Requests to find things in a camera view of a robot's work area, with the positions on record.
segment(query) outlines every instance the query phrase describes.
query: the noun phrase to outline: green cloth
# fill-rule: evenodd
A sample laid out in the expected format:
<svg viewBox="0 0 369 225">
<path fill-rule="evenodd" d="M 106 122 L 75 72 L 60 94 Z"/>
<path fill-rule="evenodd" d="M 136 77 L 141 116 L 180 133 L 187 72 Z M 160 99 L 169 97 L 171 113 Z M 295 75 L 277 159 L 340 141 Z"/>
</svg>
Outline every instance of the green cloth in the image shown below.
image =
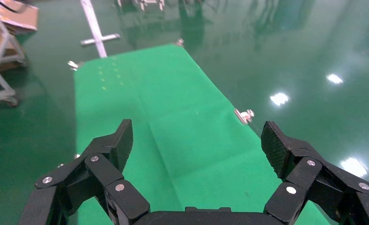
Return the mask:
<svg viewBox="0 0 369 225">
<path fill-rule="evenodd" d="M 113 133 L 122 119 L 132 119 L 124 176 L 152 211 L 194 206 L 262 212 L 281 183 L 260 138 L 182 47 L 87 62 L 75 73 L 75 92 L 78 153 L 94 137 Z M 79 209 L 79 225 L 94 224 L 111 222 L 90 199 Z M 296 224 L 328 222 L 308 203 Z"/>
</svg>

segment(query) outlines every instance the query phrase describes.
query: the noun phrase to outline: green epoxy floor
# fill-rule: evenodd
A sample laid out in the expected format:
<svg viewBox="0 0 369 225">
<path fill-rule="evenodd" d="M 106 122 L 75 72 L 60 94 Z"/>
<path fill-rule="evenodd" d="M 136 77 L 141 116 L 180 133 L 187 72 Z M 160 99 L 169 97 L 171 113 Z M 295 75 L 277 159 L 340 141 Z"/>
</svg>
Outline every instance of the green epoxy floor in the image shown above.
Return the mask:
<svg viewBox="0 0 369 225">
<path fill-rule="evenodd" d="M 107 53 L 182 37 L 226 98 L 255 112 L 251 128 L 258 135 L 274 120 L 335 165 L 360 162 L 365 171 L 355 173 L 369 181 L 369 0 L 168 2 L 164 14 L 154 7 L 144 14 L 95 1 L 102 33 L 122 35 L 105 43 Z M 0 104 L 0 224 L 15 224 L 34 181 L 73 158 L 74 79 L 67 62 L 97 58 L 95 47 L 79 44 L 91 32 L 78 0 L 35 5 L 39 31 L 19 38 L 31 66 L 5 73 L 21 105 Z M 343 82 L 330 82 L 330 74 Z M 270 97 L 277 93 L 288 101 L 275 105 Z"/>
</svg>

